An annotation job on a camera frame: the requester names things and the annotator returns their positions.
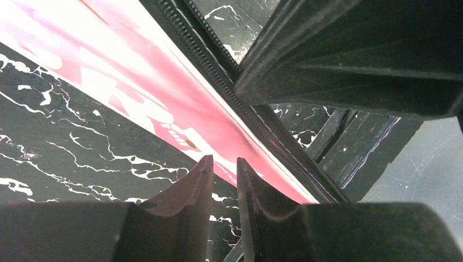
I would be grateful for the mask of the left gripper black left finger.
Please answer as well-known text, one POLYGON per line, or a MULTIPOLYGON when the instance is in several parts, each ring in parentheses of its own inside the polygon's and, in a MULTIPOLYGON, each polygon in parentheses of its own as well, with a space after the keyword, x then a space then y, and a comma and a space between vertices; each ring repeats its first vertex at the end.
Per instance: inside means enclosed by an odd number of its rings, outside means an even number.
POLYGON ((204 261, 213 157, 135 203, 31 203, 1 207, 1 261, 204 261))

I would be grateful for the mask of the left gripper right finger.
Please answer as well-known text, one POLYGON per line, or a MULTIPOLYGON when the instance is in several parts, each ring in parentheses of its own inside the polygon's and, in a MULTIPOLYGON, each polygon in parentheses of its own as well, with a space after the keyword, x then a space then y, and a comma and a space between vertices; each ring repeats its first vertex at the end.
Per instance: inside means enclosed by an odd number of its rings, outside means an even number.
POLYGON ((462 261, 420 203, 298 204, 237 161, 245 261, 462 261))

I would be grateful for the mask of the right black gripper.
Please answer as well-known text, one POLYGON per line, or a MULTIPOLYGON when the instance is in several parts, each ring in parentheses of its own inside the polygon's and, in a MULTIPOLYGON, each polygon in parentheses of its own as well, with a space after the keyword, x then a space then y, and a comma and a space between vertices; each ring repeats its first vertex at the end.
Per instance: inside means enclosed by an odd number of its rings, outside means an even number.
POLYGON ((249 105, 462 112, 462 1, 280 1, 241 62, 249 105))

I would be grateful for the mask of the pink racket bag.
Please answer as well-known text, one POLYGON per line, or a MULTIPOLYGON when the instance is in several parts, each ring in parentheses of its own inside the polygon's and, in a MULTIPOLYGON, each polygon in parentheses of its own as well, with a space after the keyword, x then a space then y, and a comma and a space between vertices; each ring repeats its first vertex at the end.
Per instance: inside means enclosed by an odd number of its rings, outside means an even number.
POLYGON ((236 162, 299 203, 347 198, 268 106, 232 89, 239 66, 191 1, 1 1, 1 43, 215 173, 236 162))

